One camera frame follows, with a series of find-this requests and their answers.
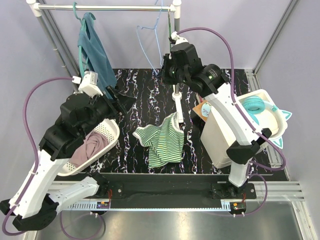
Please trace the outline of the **green velvet hanger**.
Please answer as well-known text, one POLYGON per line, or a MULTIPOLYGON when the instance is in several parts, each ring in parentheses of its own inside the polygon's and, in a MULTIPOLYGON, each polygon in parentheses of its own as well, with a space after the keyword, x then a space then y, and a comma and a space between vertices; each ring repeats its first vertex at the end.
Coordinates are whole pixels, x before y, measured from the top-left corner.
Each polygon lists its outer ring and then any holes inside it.
POLYGON ((171 12, 168 10, 167 12, 167 19, 168 19, 168 40, 169 40, 169 49, 171 50, 172 48, 172 25, 171 25, 171 12))

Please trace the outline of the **light blue wire hanger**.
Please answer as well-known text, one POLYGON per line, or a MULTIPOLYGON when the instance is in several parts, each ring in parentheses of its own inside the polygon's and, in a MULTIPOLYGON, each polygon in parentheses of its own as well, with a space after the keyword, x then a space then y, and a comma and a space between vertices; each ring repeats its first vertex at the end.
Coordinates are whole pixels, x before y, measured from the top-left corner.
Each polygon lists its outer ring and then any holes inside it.
POLYGON ((158 11, 154 23, 150 23, 149 25, 137 25, 135 30, 140 49, 155 76, 158 75, 158 68, 163 62, 161 60, 162 50, 158 37, 158 25, 162 12, 162 10, 158 11), (158 63, 154 63, 150 58, 150 53, 152 51, 155 51, 155 53, 158 54, 158 63))

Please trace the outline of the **pink tank top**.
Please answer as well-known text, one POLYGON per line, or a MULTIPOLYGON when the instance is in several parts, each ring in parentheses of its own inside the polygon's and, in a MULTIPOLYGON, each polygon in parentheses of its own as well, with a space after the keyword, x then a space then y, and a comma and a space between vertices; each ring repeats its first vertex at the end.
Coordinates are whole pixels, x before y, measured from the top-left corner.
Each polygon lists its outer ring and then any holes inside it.
POLYGON ((75 150, 69 162, 74 166, 79 167, 95 154, 103 150, 108 144, 109 141, 106 136, 97 131, 91 131, 85 137, 83 144, 75 150))

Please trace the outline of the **green striped tank top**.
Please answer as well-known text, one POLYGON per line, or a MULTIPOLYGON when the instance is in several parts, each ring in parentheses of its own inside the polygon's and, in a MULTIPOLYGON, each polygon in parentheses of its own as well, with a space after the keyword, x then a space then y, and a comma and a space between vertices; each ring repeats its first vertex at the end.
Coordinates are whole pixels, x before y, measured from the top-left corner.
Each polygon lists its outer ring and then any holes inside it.
POLYGON ((138 139, 140 145, 148 148, 150 169, 182 161, 185 134, 180 129, 179 116, 176 111, 165 117, 159 126, 139 126, 133 132, 132 135, 138 139))

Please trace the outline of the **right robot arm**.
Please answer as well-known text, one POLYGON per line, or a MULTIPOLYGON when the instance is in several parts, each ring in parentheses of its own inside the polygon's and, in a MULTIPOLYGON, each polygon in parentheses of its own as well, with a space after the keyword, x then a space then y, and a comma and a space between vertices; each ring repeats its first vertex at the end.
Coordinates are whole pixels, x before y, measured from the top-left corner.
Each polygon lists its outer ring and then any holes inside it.
POLYGON ((232 84, 215 64, 203 65, 193 44, 174 45, 163 56, 161 80, 164 84, 185 84, 206 99, 232 130, 235 141, 226 150, 231 160, 228 195, 239 198, 245 192, 249 161, 270 138, 269 128, 261 128, 236 99, 232 84))

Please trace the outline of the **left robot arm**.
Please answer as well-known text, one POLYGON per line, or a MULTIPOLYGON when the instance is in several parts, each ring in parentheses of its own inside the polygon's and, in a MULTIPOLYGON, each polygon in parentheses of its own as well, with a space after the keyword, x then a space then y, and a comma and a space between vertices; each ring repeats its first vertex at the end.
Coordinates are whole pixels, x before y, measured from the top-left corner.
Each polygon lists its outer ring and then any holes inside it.
POLYGON ((86 136, 105 119, 127 114, 136 98, 122 95, 113 87, 104 94, 70 95, 60 106, 60 116, 49 127, 36 151, 34 167, 17 194, 0 202, 0 210, 19 234, 46 228, 59 212, 86 197, 103 198, 108 194, 109 181, 99 173, 91 173, 82 181, 62 192, 49 193, 60 169, 72 157, 86 136))

